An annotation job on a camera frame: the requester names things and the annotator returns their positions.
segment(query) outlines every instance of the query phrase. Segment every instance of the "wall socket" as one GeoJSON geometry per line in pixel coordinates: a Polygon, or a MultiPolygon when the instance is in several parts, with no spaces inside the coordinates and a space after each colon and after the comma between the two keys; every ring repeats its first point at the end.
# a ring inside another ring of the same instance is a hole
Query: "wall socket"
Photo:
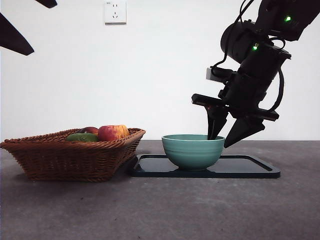
{"type": "Polygon", "coordinates": [[[122,0],[107,1],[104,4],[104,23],[126,24],[127,23],[127,2],[122,0]]]}

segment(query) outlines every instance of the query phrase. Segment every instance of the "teal bowl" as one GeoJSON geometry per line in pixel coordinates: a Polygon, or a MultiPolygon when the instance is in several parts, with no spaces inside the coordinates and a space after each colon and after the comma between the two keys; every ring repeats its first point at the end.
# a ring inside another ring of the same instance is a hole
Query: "teal bowl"
{"type": "Polygon", "coordinates": [[[218,161],[225,138],[217,136],[207,140],[207,135],[176,134],[162,137],[162,145],[169,160],[182,170],[203,171],[218,161]]]}

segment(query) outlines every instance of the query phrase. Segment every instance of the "black tray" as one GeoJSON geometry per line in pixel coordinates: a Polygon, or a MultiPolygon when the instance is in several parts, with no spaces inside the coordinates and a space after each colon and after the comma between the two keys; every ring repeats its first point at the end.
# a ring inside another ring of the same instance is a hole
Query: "black tray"
{"type": "Polygon", "coordinates": [[[221,155],[206,170],[187,171],[179,169],[166,155],[141,154],[133,160],[129,174],[147,178],[276,179],[280,170],[253,156],[221,155]]]}

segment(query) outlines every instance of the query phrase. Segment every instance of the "wicker basket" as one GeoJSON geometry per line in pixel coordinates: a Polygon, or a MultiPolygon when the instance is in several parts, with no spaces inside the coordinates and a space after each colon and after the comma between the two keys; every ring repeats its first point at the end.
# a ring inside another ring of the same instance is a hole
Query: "wicker basket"
{"type": "Polygon", "coordinates": [[[13,155],[31,180],[103,182],[136,155],[146,133],[129,128],[129,136],[114,141],[65,141],[78,130],[6,139],[0,147],[13,155]]]}

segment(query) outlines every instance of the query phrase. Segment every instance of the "green fruit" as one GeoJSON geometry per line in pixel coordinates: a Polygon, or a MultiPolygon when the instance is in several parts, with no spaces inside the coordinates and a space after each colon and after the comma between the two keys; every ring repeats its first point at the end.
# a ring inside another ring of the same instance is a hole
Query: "green fruit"
{"type": "Polygon", "coordinates": [[[98,142],[98,136],[93,133],[74,133],[66,137],[70,142],[98,142]]]}

